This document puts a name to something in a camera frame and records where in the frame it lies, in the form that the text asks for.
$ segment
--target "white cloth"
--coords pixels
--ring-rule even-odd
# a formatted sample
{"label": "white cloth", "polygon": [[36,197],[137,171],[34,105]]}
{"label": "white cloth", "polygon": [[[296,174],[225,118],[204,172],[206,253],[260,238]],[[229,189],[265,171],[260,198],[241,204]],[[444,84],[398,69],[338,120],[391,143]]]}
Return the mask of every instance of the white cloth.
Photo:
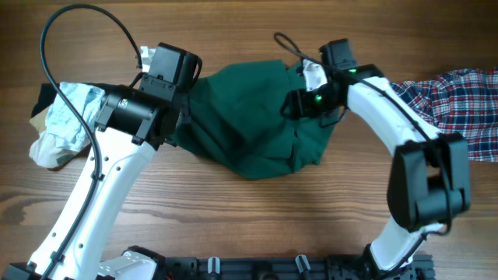
{"label": "white cloth", "polygon": [[[60,88],[72,105],[82,115],[83,120],[93,129],[93,122],[100,109],[100,99],[104,91],[96,86],[81,83],[61,82]],[[55,146],[79,152],[84,148],[86,136],[83,126],[57,95],[45,118],[47,133],[57,136]]]}
{"label": "white cloth", "polygon": [[[69,82],[61,82],[60,88],[93,130],[103,89]],[[89,144],[83,126],[59,95],[48,109],[45,126],[47,129],[30,148],[30,158],[39,166],[55,168],[64,165]]]}

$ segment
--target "wood grain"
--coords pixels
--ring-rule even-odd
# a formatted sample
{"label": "wood grain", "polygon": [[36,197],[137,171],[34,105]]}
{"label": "wood grain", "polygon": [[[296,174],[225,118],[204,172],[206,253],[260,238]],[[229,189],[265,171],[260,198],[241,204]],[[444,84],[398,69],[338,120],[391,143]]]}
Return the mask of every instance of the wood grain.
{"label": "wood grain", "polygon": [[[37,139],[28,119],[46,82],[40,32],[61,7],[29,2],[36,5],[0,6],[0,271],[29,259],[84,162],[54,172],[28,157]],[[314,56],[329,40],[348,37],[360,63],[377,64],[393,81],[498,64],[495,1],[100,2],[138,44],[164,41],[200,55],[202,76],[237,62],[295,62],[272,41],[276,30]],[[135,76],[126,37],[96,12],[62,16],[47,39],[58,81],[127,83]],[[336,128],[320,166],[269,180],[245,180],[163,146],[132,188],[103,257],[135,244],[166,256],[357,254],[389,215],[390,165],[381,141],[351,114]],[[498,165],[472,163],[472,210],[455,220],[449,237],[423,247],[434,255],[439,279],[498,278],[497,181]]]}

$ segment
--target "light blue cloth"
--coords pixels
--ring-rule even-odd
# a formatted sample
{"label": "light blue cloth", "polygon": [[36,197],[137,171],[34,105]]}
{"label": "light blue cloth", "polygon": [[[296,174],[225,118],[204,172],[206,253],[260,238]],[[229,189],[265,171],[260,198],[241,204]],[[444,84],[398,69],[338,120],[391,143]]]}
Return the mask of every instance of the light blue cloth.
{"label": "light blue cloth", "polygon": [[[95,86],[70,82],[61,82],[60,88],[93,130],[93,122],[99,112],[104,90]],[[47,127],[46,133],[57,136],[55,141],[57,148],[79,152],[88,145],[89,139],[83,126],[59,95],[55,97],[54,103],[48,110],[45,126]]]}

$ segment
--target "dark green fabric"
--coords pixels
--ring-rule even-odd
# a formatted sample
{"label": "dark green fabric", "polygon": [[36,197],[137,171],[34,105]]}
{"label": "dark green fabric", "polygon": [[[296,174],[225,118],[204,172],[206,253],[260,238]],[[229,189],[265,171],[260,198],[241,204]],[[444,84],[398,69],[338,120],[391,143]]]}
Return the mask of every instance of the dark green fabric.
{"label": "dark green fabric", "polygon": [[319,164],[333,128],[279,113],[286,94],[304,86],[295,68],[286,70],[282,61],[230,65],[197,81],[189,93],[192,123],[180,126],[173,140],[251,179]]}

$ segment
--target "plaid blanket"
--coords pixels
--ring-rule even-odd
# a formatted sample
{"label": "plaid blanket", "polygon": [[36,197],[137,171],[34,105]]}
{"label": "plaid blanket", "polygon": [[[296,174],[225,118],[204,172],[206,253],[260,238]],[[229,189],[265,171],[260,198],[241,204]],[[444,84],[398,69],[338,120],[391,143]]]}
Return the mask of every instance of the plaid blanket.
{"label": "plaid blanket", "polygon": [[489,72],[455,70],[429,81],[393,83],[391,87],[443,133],[462,133],[470,160],[498,161],[498,67]]}

